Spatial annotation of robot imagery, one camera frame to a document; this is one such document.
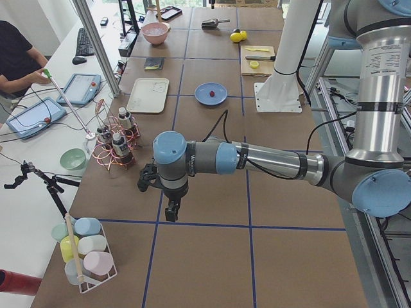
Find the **person's arm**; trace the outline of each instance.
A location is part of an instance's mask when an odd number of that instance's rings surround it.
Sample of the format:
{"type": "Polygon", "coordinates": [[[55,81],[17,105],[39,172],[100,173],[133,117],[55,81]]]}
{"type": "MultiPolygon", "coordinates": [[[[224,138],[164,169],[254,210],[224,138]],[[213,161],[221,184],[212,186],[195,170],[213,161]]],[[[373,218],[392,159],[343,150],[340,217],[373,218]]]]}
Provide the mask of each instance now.
{"type": "Polygon", "coordinates": [[[47,85],[50,83],[50,80],[49,78],[41,75],[43,70],[44,69],[39,69],[38,71],[34,71],[20,79],[12,81],[9,81],[5,75],[0,75],[0,90],[12,94],[28,88],[32,83],[47,85]]]}
{"type": "Polygon", "coordinates": [[[27,50],[27,54],[31,56],[41,67],[45,67],[47,64],[47,59],[42,53],[37,50],[37,48],[32,47],[31,49],[27,50]]]}

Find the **black keyboard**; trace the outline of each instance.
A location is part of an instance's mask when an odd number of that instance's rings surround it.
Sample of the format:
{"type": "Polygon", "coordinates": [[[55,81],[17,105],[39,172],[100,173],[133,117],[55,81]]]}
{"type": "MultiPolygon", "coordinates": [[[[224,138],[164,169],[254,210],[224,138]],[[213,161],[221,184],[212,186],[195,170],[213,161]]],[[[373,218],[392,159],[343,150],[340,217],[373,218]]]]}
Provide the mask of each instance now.
{"type": "Polygon", "coordinates": [[[77,34],[77,48],[76,56],[91,56],[94,54],[94,50],[91,46],[91,42],[84,28],[80,28],[77,34]]]}

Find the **robotic arm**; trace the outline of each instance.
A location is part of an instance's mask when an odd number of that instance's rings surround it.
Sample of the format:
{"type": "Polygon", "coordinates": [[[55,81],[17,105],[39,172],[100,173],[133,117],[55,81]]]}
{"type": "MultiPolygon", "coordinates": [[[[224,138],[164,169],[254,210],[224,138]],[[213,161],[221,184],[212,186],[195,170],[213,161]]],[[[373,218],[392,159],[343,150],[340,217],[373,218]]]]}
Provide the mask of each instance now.
{"type": "Polygon", "coordinates": [[[141,171],[139,189],[162,189],[169,198],[166,219],[176,221],[181,198],[188,192],[188,176],[248,169],[284,180],[307,180],[372,216],[397,214],[411,202],[411,179],[402,172],[403,158],[397,153],[410,17],[409,0],[333,0],[329,35],[357,39],[363,49],[356,138],[345,157],[218,139],[186,141],[177,132],[163,132],[153,142],[157,165],[147,164],[141,171]]]}

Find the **green handle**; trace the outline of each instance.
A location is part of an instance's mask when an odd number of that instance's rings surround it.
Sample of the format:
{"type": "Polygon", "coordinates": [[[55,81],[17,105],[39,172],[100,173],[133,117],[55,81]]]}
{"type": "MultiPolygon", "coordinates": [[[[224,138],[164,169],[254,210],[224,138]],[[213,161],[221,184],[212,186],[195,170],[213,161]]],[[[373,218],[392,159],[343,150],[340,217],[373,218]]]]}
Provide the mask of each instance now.
{"type": "Polygon", "coordinates": [[[43,73],[44,73],[48,78],[51,78],[51,74],[50,74],[50,72],[49,72],[48,69],[44,69],[44,70],[43,70],[43,73]]]}

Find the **yellow cup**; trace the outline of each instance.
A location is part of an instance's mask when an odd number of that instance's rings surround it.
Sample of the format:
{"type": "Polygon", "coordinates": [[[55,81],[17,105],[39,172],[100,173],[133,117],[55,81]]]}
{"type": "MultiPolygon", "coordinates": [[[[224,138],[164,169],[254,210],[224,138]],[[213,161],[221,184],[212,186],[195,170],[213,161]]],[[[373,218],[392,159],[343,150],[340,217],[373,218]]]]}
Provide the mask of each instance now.
{"type": "MultiPolygon", "coordinates": [[[[74,236],[74,241],[76,242],[76,246],[78,246],[77,236],[74,236]]],[[[71,259],[74,258],[73,252],[71,251],[71,243],[69,236],[66,236],[60,242],[60,250],[62,251],[62,257],[65,263],[69,262],[71,259]]]]}

